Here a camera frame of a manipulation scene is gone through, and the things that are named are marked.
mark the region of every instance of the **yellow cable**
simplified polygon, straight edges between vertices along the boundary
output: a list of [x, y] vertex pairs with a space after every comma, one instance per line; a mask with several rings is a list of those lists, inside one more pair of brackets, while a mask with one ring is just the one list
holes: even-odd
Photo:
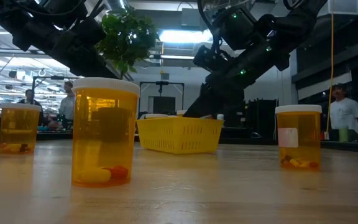
[[334, 80], [334, 0], [331, 0], [331, 84], [329, 86], [329, 101], [327, 114], [327, 130], [329, 131], [329, 119], [331, 112], [331, 98], [333, 94], [333, 80]]

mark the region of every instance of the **man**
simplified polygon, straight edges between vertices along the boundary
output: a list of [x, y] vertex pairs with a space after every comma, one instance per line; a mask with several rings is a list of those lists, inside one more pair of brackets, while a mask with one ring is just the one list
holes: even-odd
[[62, 99], [60, 103], [59, 113], [64, 114], [67, 120], [74, 119], [74, 105], [75, 105], [75, 96], [73, 93], [73, 84], [71, 82], [65, 82], [65, 91], [67, 93], [67, 97]]
[[[26, 90], [26, 91], [25, 91], [25, 99], [20, 100], [20, 101], [17, 102], [17, 103], [31, 104], [32, 95], [33, 95], [33, 91], [32, 91], [32, 90]], [[40, 107], [41, 107], [40, 118], [39, 118], [39, 120], [38, 120], [38, 125], [41, 125], [42, 122], [44, 121], [44, 112], [43, 112], [42, 106], [41, 106], [41, 104], [40, 104], [37, 100], [34, 100], [34, 103], [33, 103], [33, 104], [36, 105], [36, 106], [40, 106]]]
[[358, 134], [358, 102], [346, 97], [346, 93], [345, 85], [333, 86], [335, 102], [331, 103], [331, 127], [351, 129]]

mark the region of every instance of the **leaves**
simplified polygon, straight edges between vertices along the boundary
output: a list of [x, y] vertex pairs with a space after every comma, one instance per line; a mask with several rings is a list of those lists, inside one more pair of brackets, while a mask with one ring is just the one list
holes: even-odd
[[120, 16], [107, 15], [102, 19], [106, 38], [96, 44], [96, 49], [121, 72], [136, 72], [136, 61], [149, 55], [149, 49], [159, 40], [157, 29], [149, 17], [139, 18], [133, 8]]

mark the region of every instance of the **table surface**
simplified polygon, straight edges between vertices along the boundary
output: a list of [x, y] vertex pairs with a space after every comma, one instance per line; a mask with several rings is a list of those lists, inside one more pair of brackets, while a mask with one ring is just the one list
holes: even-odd
[[0, 223], [358, 223], [358, 152], [322, 150], [321, 172], [281, 170], [277, 146], [174, 156], [135, 147], [132, 181], [70, 185], [71, 141], [0, 157]]

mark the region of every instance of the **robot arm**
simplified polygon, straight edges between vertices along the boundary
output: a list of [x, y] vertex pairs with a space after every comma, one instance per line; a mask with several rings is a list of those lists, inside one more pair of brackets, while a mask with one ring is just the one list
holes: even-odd
[[[244, 100], [244, 89], [255, 83], [271, 67], [280, 71], [289, 66], [289, 53], [311, 34], [320, 9], [327, 0], [300, 0], [286, 17], [264, 15], [258, 21], [245, 4], [208, 12], [198, 0], [201, 17], [211, 30], [214, 42], [196, 54], [194, 63], [211, 72], [201, 86], [201, 94], [185, 116], [202, 117], [215, 114], [224, 105], [233, 106]], [[233, 50], [244, 50], [236, 58], [226, 56], [219, 49], [221, 39]]]
[[34, 0], [0, 0], [0, 26], [12, 34], [13, 44], [21, 50], [33, 45], [75, 75], [117, 78], [93, 47], [105, 38], [93, 19], [104, 6], [99, 7], [100, 1], [87, 17], [84, 2], [42, 0], [37, 4]]

